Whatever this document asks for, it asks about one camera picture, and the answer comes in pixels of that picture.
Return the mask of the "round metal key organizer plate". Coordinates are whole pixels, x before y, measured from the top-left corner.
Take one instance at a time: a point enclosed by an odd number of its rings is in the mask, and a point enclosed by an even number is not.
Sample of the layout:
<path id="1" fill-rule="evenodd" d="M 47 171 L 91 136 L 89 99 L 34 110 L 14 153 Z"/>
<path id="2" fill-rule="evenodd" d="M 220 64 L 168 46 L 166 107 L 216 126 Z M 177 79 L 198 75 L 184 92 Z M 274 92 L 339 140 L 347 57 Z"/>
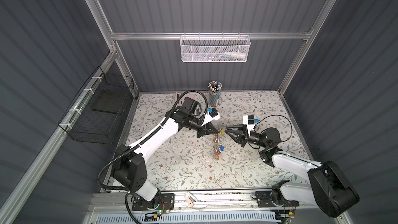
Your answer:
<path id="1" fill-rule="evenodd" d="M 214 158 L 216 160 L 220 159 L 221 152 L 224 150 L 223 142 L 221 141 L 221 136 L 224 134 L 224 129 L 221 129 L 218 134 L 213 137 L 213 148 L 214 148 Z"/>

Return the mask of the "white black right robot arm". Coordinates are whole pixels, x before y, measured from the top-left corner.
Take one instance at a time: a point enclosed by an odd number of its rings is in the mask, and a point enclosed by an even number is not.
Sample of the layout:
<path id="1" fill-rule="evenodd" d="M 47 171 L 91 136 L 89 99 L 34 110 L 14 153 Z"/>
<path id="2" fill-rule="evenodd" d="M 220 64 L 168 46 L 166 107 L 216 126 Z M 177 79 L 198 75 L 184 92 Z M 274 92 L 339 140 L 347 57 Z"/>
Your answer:
<path id="1" fill-rule="evenodd" d="M 293 206 L 295 202 L 316 205 L 336 218 L 360 202 L 359 194 L 336 163 L 305 160 L 284 152 L 278 147 L 282 139 L 276 128 L 257 133 L 249 125 L 238 124 L 228 126 L 225 133 L 242 147 L 257 145 L 265 164 L 304 179 L 302 183 L 283 179 L 273 185 L 270 199 L 275 206 Z"/>

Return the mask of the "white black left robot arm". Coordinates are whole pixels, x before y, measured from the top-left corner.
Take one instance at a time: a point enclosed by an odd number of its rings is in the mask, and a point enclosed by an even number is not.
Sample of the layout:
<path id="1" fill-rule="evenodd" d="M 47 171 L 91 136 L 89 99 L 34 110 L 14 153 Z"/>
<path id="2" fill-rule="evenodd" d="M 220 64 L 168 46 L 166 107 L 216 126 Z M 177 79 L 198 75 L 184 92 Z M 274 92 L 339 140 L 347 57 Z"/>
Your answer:
<path id="1" fill-rule="evenodd" d="M 195 130 L 197 138 L 215 135 L 218 130 L 211 123 L 220 119 L 216 108 L 208 108 L 201 116 L 194 116 L 198 102 L 187 97 L 181 106 L 168 111 L 162 121 L 140 140 L 129 146 L 118 147 L 117 156 L 129 151 L 112 164 L 111 176 L 122 184 L 122 189 L 156 205 L 161 191 L 148 179 L 146 162 L 154 152 L 181 129 Z"/>

